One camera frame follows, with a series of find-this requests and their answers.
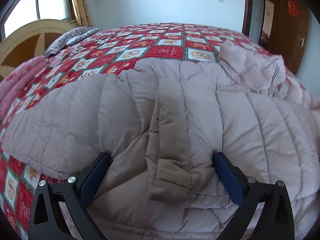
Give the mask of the light pink quilted down jacket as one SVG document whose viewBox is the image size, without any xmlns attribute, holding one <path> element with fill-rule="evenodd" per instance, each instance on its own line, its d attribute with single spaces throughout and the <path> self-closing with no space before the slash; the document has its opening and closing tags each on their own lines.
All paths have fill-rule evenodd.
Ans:
<svg viewBox="0 0 320 240">
<path fill-rule="evenodd" d="M 236 212 L 217 152 L 259 182 L 285 183 L 295 239 L 319 216 L 319 97 L 280 56 L 225 42 L 213 62 L 147 57 L 86 74 L 6 120 L 4 153 L 52 178 L 111 155 L 88 207 L 109 239 L 216 239 Z"/>
</svg>

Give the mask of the pink folded quilt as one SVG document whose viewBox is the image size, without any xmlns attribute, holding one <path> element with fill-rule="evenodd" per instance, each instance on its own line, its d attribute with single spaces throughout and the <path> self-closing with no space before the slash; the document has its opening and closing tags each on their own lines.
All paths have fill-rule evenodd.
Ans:
<svg viewBox="0 0 320 240">
<path fill-rule="evenodd" d="M 25 86 L 48 64 L 44 56 L 37 56 L 20 64 L 1 81 L 1 121 Z"/>
</svg>

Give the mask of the red patchwork bear bedspread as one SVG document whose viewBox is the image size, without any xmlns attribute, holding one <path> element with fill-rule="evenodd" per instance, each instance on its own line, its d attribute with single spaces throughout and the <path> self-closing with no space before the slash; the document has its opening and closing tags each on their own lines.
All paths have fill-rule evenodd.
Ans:
<svg viewBox="0 0 320 240">
<path fill-rule="evenodd" d="M 209 62 L 217 58 L 221 44 L 227 40 L 246 50 L 268 54 L 265 48 L 239 32 L 205 25 L 152 23 L 98 31 L 48 58 L 49 64 L 11 104 L 1 121 L 1 131 L 7 129 L 19 111 L 35 106 L 50 91 L 68 83 L 93 74 L 118 75 L 148 57 Z M 28 238 L 35 187 L 42 180 L 56 182 L 1 152 L 1 207 L 6 221 L 21 239 Z"/>
</svg>

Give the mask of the striped grey pillow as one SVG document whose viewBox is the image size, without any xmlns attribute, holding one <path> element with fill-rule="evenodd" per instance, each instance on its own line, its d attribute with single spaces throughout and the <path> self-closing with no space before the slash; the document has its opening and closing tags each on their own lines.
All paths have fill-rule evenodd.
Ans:
<svg viewBox="0 0 320 240">
<path fill-rule="evenodd" d="M 70 47 L 97 33 L 99 30 L 99 28 L 92 27 L 76 27 L 54 40 L 44 52 L 44 56 L 48 58 L 51 55 L 56 55 L 59 51 L 63 50 L 63 48 Z"/>
</svg>

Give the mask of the cream and brown headboard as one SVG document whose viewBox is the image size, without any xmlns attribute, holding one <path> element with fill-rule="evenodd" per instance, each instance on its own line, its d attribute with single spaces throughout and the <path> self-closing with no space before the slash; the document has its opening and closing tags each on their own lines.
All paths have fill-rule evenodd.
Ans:
<svg viewBox="0 0 320 240">
<path fill-rule="evenodd" d="M 28 23 L 1 42 L 1 80 L 21 63 L 44 55 L 45 50 L 62 34 L 75 28 L 61 20 L 39 20 Z"/>
</svg>

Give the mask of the brown wooden door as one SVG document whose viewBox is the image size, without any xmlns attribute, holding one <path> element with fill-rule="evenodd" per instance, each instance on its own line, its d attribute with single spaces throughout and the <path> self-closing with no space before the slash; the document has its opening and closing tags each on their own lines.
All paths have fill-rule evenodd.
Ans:
<svg viewBox="0 0 320 240">
<path fill-rule="evenodd" d="M 304 0 L 297 1 L 300 13 L 297 18 L 287 11 L 288 0 L 274 0 L 274 15 L 267 49 L 272 54 L 282 55 L 285 66 L 297 74 L 308 41 L 310 9 Z M 299 37 L 305 37 L 305 46 L 300 46 Z"/>
</svg>

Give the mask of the yellow curtain right of window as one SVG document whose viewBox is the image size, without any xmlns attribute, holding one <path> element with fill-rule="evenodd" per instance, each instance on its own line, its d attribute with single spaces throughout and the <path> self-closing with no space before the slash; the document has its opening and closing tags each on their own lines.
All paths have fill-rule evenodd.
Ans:
<svg viewBox="0 0 320 240">
<path fill-rule="evenodd" d="M 72 0 L 76 22 L 81 27 L 91 27 L 92 21 L 86 0 Z"/>
</svg>

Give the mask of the red double happiness decal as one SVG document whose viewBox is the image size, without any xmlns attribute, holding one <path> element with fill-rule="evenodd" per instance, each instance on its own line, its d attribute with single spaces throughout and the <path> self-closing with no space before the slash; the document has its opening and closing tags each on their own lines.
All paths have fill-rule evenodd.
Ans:
<svg viewBox="0 0 320 240">
<path fill-rule="evenodd" d="M 288 11 L 290 16 L 293 16 L 293 17 L 297 18 L 299 13 L 300 13 L 297 1 L 288 0 L 288 2 L 287 2 L 287 11 Z"/>
</svg>

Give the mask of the window with frame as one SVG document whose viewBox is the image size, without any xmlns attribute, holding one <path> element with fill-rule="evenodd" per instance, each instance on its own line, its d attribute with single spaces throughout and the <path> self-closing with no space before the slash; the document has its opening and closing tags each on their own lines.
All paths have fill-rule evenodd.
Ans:
<svg viewBox="0 0 320 240">
<path fill-rule="evenodd" d="M 19 0 L 1 23 L 1 39 L 5 39 L 18 28 L 38 20 L 75 19 L 71 0 Z"/>
</svg>

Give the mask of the brown door frame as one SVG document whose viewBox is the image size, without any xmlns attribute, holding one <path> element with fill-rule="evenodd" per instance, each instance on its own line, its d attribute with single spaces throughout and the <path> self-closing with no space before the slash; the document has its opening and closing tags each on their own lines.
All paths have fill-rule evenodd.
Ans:
<svg viewBox="0 0 320 240">
<path fill-rule="evenodd" d="M 242 33 L 266 48 L 271 34 L 274 0 L 245 0 Z"/>
</svg>

